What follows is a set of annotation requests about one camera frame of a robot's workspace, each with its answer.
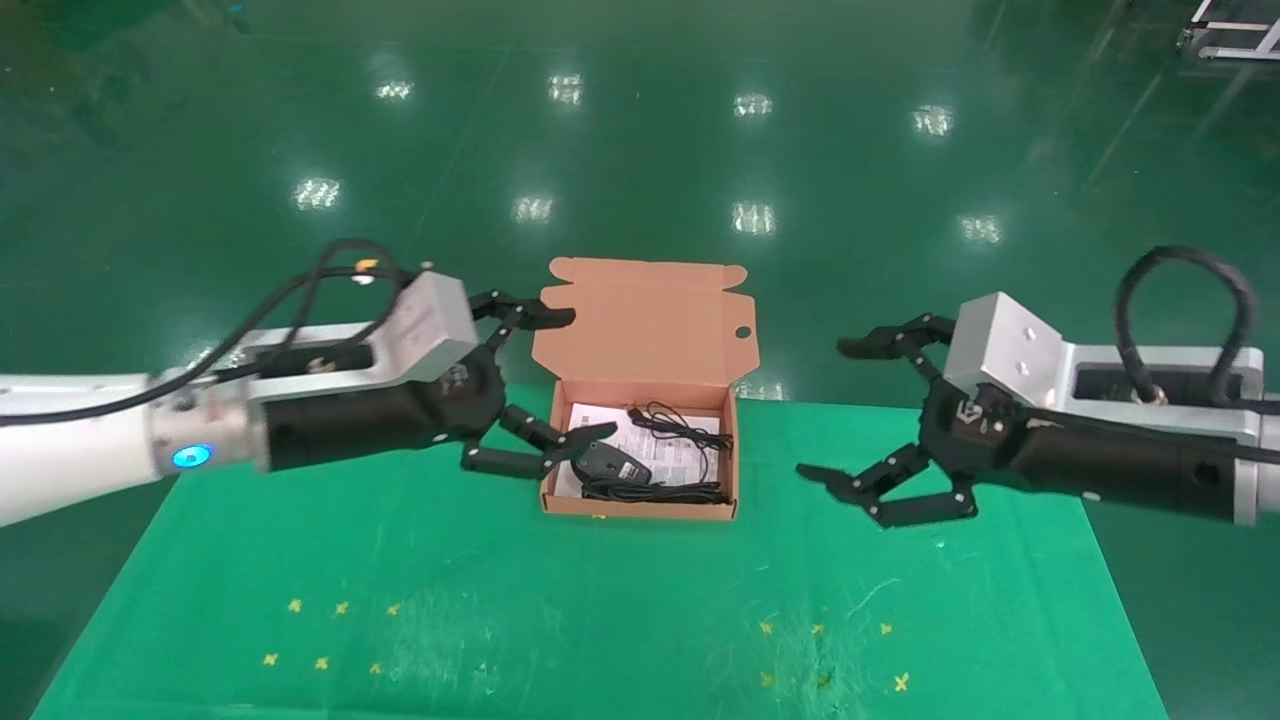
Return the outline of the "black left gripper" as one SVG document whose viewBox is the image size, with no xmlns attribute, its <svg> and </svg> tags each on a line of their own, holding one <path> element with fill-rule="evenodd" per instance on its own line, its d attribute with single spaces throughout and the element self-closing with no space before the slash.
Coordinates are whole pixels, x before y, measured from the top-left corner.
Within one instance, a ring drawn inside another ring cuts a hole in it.
<svg viewBox="0 0 1280 720">
<path fill-rule="evenodd" d="M 468 304 L 475 322 L 494 318 L 498 327 L 435 380 L 266 404 L 265 468 L 284 471 L 460 442 L 466 471 L 541 480 L 618 430 L 614 421 L 559 430 L 520 406 L 506 406 L 498 352 L 516 331 L 571 325 L 577 316 L 572 307 L 549 307 L 540 299 L 498 290 L 472 295 Z M 495 424 L 534 452 L 484 446 L 483 437 Z"/>
</svg>

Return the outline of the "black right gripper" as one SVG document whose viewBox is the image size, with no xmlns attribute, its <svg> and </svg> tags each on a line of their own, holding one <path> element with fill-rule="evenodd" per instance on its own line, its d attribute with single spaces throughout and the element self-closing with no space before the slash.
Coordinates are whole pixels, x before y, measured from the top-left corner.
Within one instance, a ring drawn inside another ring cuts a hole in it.
<svg viewBox="0 0 1280 720">
<path fill-rule="evenodd" d="M 919 441 L 858 474 L 805 462 L 795 466 L 796 473 L 838 502 L 859 507 L 883 529 L 973 519 L 979 514 L 977 484 L 1234 520 L 1231 443 L 1060 413 L 1041 416 L 1001 392 L 973 398 L 950 383 L 936 383 L 943 373 L 925 347 L 950 346 L 955 325 L 954 319 L 927 313 L 837 340 L 836 350 L 846 359 L 905 360 L 931 383 Z M 950 489 L 890 497 L 932 464 L 950 479 Z"/>
</svg>

